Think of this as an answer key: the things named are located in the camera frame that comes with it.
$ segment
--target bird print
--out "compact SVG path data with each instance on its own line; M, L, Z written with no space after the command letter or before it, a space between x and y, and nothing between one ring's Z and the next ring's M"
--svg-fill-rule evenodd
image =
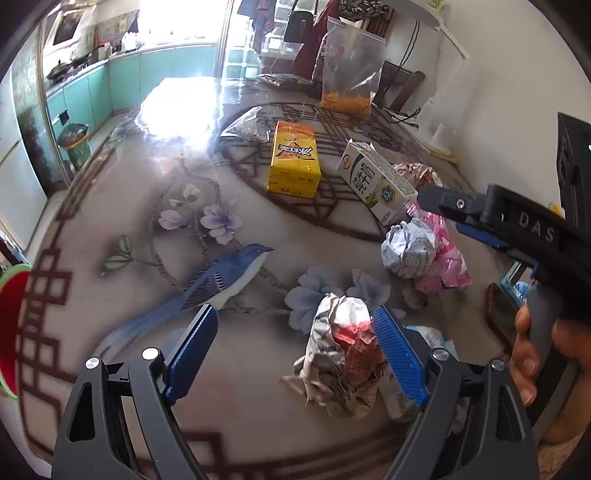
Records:
M235 254L218 258L197 273L183 293L109 332L95 349L94 356L108 363L131 342L167 320L192 312L204 303L220 310L255 277L271 251L273 249L270 247L250 244Z

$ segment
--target finger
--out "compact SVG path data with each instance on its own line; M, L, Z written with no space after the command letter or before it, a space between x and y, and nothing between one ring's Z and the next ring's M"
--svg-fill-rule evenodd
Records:
M521 374L532 378L540 369L540 357L535 351L534 344L525 335L518 335L513 345L511 361L519 369Z
M511 373L513 382L517 387L517 391L519 392L519 396L521 397L523 405L528 407L535 400L535 396L538 394L538 390L529 378L526 378L522 375L521 371L519 371L519 369L513 363L513 361L509 362L509 372Z
M530 329L530 324L530 310L527 307L526 303L517 311L517 315L515 315L515 328L517 330L517 333L526 335Z
M571 320L559 320L552 328L552 342L560 353L591 373L591 328Z
M591 420L591 375L582 372L558 417L544 435L547 443L564 443L583 432Z

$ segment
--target trash can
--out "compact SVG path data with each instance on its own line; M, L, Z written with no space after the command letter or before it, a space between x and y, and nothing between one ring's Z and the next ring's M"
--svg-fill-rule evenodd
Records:
M72 165L76 171L79 171L86 160L90 158L88 125L68 125L57 139L57 144L66 151Z

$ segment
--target kitchen counter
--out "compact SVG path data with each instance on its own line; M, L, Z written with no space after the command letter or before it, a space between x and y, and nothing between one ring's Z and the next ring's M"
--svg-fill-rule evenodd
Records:
M75 82L76 80L82 78L85 75L88 75L90 72L96 70L97 68L100 68L103 65L106 65L108 61L109 61L109 59L99 60L96 63L93 63L92 65L88 65L85 69L81 69L81 71L77 72L76 74L69 76L68 78L63 80L63 82L56 83L55 85L48 85L51 83L51 80L47 80L47 78L46 78L45 79L45 84L46 84L45 95L46 95L46 97L49 98L49 97L55 95L60 90L63 90L64 87L66 87L70 83Z
M75 82L77 79L83 77L84 75L88 75L94 69L97 69L100 66L106 65L109 61L128 59L128 58L131 58L131 57L134 57L137 55L146 54L146 53L155 52L155 51L174 50L175 48L211 47L211 46L217 47L217 44L211 43L211 42L208 42L208 43L179 43L179 44L174 44L174 45L159 45L156 47L140 48L138 50L125 52L125 53L116 52L110 58L105 59L105 60L99 60L96 63L93 63L92 65L88 65L86 68L84 68L81 71L77 72L76 74L66 78L63 82L60 82L56 85L51 85L51 81L47 80L47 78L46 78L45 79L46 97L49 98L50 96L54 95L59 90L61 90L65 86L67 86L69 83Z

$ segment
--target juice box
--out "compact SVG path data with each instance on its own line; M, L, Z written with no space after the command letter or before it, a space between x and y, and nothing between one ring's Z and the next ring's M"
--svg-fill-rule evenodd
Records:
M417 198L415 188L367 144L349 141L337 172L384 226L402 219L406 204Z
M267 190L312 198L320 183L320 163L314 130L277 122Z

